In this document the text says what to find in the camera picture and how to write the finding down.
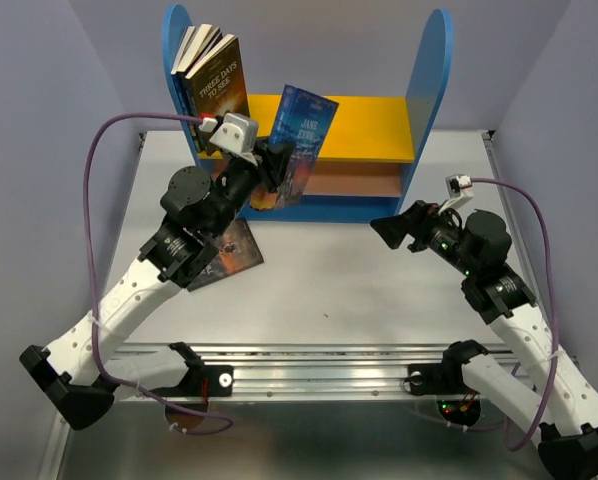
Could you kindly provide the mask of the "Jane Eyre blue book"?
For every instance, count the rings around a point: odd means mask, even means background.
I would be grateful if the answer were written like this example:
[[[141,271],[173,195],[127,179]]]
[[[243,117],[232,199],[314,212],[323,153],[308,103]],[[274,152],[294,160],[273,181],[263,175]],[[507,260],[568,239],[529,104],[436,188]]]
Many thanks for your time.
[[[338,102],[304,89],[284,86],[269,143],[293,143],[295,148],[277,192],[257,190],[251,197],[251,208],[270,211],[299,204],[338,106]]]

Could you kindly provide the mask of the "Three Days To See book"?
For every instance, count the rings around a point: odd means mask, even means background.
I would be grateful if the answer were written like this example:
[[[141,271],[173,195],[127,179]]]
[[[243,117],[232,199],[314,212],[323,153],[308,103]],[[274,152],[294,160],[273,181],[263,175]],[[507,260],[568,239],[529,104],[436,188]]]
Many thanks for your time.
[[[228,34],[196,60],[183,76],[193,116],[250,116],[239,40]]]

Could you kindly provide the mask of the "A Tale Of Two Cities book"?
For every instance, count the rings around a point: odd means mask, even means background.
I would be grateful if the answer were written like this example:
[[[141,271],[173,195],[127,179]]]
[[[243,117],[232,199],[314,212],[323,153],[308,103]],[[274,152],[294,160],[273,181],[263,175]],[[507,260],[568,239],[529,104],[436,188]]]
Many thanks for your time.
[[[264,262],[260,248],[245,219],[236,219],[215,242],[217,256],[188,286],[194,291]]]

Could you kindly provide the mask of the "Nineteen Eighty-Four book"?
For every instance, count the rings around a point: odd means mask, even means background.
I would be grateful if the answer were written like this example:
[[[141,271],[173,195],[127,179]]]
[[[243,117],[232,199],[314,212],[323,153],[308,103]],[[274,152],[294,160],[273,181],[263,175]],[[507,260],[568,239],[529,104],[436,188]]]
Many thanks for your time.
[[[192,83],[186,79],[186,75],[223,37],[223,33],[218,26],[201,24],[195,27],[194,38],[180,64],[180,80],[188,97],[191,116],[197,116],[198,113],[194,101]]]

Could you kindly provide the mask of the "green cover book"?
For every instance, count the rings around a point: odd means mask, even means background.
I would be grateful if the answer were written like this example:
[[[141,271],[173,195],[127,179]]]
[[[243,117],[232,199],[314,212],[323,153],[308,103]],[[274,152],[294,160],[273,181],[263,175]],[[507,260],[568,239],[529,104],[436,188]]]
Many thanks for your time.
[[[182,114],[187,115],[187,116],[191,116],[191,113],[190,113],[190,107],[189,107],[189,103],[188,103],[188,97],[187,97],[185,88],[183,87],[182,81],[180,80],[180,73],[181,73],[180,64],[181,64],[181,61],[183,60],[185,54],[187,53],[187,51],[190,47],[190,44],[194,38],[195,30],[196,30],[195,26],[188,26],[187,29],[185,30],[184,35],[183,35],[182,40],[179,45],[179,49],[175,56],[172,69],[171,69],[171,78],[173,80],[175,90],[177,92],[178,100],[181,105]]]

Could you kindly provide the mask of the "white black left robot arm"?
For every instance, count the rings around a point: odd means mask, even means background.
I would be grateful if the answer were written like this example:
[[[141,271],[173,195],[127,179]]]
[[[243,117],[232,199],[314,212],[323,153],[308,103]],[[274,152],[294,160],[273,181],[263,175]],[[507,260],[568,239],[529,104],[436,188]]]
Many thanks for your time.
[[[136,393],[181,413],[188,410],[173,403],[175,397],[228,394],[219,372],[184,342],[136,359],[116,360],[113,355],[218,256],[219,237],[254,191],[277,190],[293,150],[292,143],[271,145],[259,138],[253,162],[231,154],[217,177],[196,166],[177,170],[160,200],[165,216],[159,229],[122,278],[61,337],[24,350],[21,364],[72,429],[92,426],[115,402]]]

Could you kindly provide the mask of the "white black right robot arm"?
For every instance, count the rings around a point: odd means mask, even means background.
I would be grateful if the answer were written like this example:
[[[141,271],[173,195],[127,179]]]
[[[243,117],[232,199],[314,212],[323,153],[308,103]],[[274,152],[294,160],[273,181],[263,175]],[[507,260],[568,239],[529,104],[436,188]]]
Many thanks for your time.
[[[475,391],[521,429],[531,431],[540,460],[555,479],[598,475],[598,392],[553,342],[536,297],[507,263],[512,239],[505,221],[476,210],[461,218],[452,209],[415,202],[405,212],[374,219],[371,228],[391,249],[406,237],[409,251],[430,250],[463,274],[470,307],[515,355],[531,384],[503,369],[475,340],[457,341],[435,364],[409,367],[408,393],[454,395]]]

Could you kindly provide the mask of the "blue yellow wooden bookshelf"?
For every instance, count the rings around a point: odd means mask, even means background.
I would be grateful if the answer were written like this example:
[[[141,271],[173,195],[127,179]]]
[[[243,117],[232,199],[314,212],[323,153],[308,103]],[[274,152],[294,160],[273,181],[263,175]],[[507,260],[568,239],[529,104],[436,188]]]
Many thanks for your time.
[[[226,165],[225,152],[209,140],[217,120],[224,115],[183,115],[171,78],[188,26],[193,25],[186,9],[181,5],[169,7],[162,28],[165,76],[194,157],[191,166],[217,177]],[[250,198],[236,218],[368,223],[398,214],[445,93],[452,49],[450,14],[444,9],[435,10],[426,23],[406,95],[325,97],[339,106],[299,204],[257,211],[250,207]],[[256,140],[266,138],[269,142],[282,93],[247,92],[249,117],[259,124]]]

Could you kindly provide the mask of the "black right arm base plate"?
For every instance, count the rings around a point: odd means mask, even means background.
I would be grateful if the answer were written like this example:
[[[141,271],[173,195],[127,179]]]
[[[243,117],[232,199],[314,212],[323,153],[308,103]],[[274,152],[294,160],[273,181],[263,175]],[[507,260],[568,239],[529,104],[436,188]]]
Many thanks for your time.
[[[460,374],[447,373],[440,363],[409,365],[402,387],[413,396],[436,396],[443,399],[463,396],[470,391]]]

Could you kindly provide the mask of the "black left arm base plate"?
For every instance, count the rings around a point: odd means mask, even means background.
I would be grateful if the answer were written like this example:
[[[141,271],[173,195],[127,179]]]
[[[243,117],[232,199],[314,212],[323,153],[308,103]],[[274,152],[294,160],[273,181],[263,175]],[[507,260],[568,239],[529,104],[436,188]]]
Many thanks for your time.
[[[233,380],[232,365],[205,365],[187,373],[178,385],[152,389],[152,392],[164,398],[224,398],[232,395]]]

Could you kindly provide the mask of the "aluminium mounting rail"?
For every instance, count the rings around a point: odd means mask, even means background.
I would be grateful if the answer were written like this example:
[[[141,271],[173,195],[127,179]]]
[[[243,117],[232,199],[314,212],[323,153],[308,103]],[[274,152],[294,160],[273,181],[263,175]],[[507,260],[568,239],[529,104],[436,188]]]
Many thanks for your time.
[[[220,401],[345,401],[410,395],[402,387],[411,364],[440,363],[439,345],[197,345],[131,347],[115,353],[106,372],[122,380],[121,401],[178,385],[205,365],[234,368],[232,395]]]

